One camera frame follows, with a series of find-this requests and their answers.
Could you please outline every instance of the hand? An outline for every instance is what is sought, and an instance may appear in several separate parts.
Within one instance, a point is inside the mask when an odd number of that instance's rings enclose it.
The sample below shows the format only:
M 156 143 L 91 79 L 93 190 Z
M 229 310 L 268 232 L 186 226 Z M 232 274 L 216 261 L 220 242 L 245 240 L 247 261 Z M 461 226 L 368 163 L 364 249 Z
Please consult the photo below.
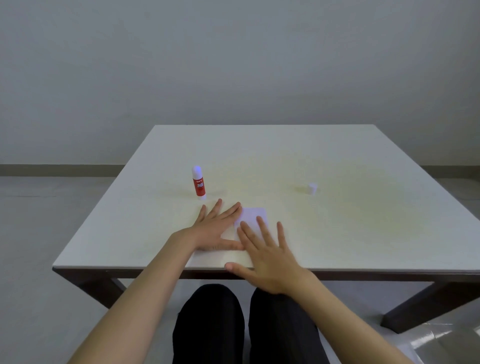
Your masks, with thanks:
M 295 260 L 287 246 L 281 222 L 276 224 L 278 245 L 260 216 L 257 216 L 257 222 L 265 242 L 255 235 L 245 221 L 237 229 L 240 241 L 252 259 L 254 270 L 237 263 L 226 263 L 225 269 L 269 293 L 291 295 L 299 281 L 311 273 Z
M 219 198 L 207 215 L 207 207 L 203 205 L 193 225 L 173 233 L 170 238 L 192 242 L 194 249 L 200 250 L 244 250 L 240 242 L 220 237 L 240 217 L 240 202 L 219 215 L 221 207 L 222 199 Z

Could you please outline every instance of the table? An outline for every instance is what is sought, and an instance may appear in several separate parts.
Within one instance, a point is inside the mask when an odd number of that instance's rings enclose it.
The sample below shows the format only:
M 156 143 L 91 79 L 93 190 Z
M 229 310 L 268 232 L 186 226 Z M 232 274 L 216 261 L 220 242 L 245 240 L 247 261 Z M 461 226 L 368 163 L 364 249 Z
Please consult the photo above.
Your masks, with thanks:
M 319 279 L 433 281 L 385 315 L 395 332 L 480 296 L 480 221 L 373 125 L 157 125 L 53 270 L 110 308 L 118 278 L 195 220 L 196 164 L 208 207 L 264 207 Z M 197 252 L 180 278 L 235 279 L 227 261 L 252 266 L 246 252 Z

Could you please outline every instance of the floor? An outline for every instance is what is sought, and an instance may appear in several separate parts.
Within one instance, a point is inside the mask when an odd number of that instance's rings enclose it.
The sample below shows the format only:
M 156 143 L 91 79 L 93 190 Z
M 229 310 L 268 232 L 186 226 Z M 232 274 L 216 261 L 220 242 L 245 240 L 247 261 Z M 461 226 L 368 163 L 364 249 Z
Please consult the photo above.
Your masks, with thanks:
M 106 312 L 99 303 L 53 273 L 51 265 L 112 181 L 113 178 L 0 177 L 2 363 L 64 363 Z M 480 183 L 462 179 L 438 182 L 480 218 Z M 146 363 L 171 363 L 176 314 L 204 283 L 178 282 Z M 223 283 L 237 295 L 248 320 L 253 287 L 245 281 Z M 416 363 L 480 361 L 480 300 L 397 335 L 379 327 L 381 315 L 428 286 L 428 282 L 325 284 Z M 339 363 L 325 341 L 324 344 L 331 363 Z

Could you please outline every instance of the white glue stick cap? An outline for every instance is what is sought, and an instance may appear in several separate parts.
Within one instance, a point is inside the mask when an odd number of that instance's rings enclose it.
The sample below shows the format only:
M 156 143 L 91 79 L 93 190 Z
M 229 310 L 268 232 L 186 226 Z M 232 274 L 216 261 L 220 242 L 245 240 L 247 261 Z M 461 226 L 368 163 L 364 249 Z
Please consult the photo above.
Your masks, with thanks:
M 194 180 L 199 180 L 202 178 L 202 169 L 200 166 L 195 166 L 192 168 L 192 176 Z
M 308 185 L 308 194 L 315 194 L 317 192 L 317 184 L 316 183 L 310 183 Z

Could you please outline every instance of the gray wall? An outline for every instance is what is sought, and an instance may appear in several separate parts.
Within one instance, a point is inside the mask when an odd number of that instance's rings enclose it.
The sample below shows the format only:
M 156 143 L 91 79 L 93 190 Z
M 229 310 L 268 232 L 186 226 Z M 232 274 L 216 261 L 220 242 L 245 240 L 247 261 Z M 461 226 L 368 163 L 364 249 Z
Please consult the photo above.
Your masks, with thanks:
M 480 164 L 479 0 L 3 0 L 0 163 L 125 163 L 155 124 L 374 123 Z

